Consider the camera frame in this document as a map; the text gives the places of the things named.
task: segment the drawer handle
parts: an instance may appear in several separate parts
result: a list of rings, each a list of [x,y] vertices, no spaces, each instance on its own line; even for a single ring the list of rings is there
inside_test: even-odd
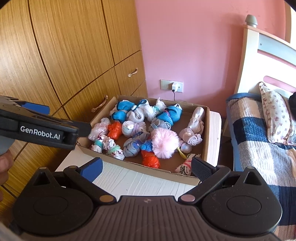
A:
[[[103,101],[103,103],[102,104],[100,104],[98,107],[96,107],[96,108],[92,108],[91,109],[91,112],[96,112],[96,110],[97,109],[99,109],[99,108],[101,108],[101,107],[103,107],[105,104],[106,104],[106,102],[107,102],[107,99],[108,99],[108,96],[106,95],[106,97],[105,97],[105,100]]]
[[[133,74],[136,74],[138,72],[138,68],[136,68],[136,70],[130,74],[128,74],[128,77],[131,77]]]

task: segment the pink fluffy ball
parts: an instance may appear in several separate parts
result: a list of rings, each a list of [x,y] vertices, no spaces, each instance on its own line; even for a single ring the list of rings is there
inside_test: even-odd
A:
[[[157,128],[152,131],[152,150],[158,158],[172,157],[179,146],[179,138],[176,132],[168,129]]]

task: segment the bedpost knob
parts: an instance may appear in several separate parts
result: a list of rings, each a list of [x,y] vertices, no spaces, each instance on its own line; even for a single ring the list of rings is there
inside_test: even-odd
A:
[[[256,17],[254,15],[251,15],[251,14],[247,15],[246,23],[247,23],[247,25],[252,26],[254,28],[256,28],[257,25],[258,25]]]

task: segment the blue and white blanket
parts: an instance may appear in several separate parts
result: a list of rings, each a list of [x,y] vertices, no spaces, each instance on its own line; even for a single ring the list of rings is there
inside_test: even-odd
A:
[[[281,240],[295,239],[295,147],[272,144],[267,140],[260,95],[239,93],[229,97],[227,119],[234,149],[234,170],[254,166],[259,171],[283,209],[275,235]]]

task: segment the floral pillowcase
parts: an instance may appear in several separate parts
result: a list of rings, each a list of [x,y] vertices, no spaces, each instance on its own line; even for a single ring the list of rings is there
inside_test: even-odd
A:
[[[291,115],[288,99],[259,83],[262,107],[267,125],[267,139],[271,143],[296,145],[296,121]]]

